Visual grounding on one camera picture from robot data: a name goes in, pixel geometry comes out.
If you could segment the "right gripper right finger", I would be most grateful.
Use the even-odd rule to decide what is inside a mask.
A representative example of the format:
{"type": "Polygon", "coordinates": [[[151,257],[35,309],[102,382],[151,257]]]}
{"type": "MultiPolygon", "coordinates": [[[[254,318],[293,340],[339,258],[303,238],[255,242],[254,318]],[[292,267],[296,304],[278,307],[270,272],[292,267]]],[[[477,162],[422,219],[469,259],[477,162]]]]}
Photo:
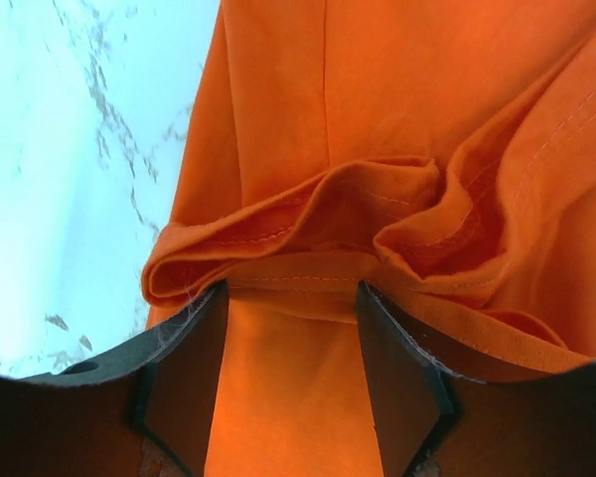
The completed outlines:
{"type": "Polygon", "coordinates": [[[387,476],[596,476],[596,361],[544,373],[468,347],[361,282],[356,310],[387,476]]]}

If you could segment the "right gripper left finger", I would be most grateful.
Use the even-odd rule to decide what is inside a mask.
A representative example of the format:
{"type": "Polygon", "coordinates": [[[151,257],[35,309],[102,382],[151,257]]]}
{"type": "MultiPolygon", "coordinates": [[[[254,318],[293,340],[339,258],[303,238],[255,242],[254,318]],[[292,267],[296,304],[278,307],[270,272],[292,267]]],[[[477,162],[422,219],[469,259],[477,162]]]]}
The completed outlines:
{"type": "Polygon", "coordinates": [[[228,290],[58,374],[0,376],[0,476],[200,476],[228,290]]]}

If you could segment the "orange t shirt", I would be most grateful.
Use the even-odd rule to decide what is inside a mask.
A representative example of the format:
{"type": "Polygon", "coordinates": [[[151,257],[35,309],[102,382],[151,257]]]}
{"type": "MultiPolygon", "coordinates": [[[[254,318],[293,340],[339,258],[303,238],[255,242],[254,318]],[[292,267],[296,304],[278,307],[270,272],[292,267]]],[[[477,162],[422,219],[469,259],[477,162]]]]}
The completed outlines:
{"type": "Polygon", "coordinates": [[[487,357],[596,359],[596,1],[223,1],[150,324],[219,280],[210,476],[380,473],[363,281],[487,357]]]}

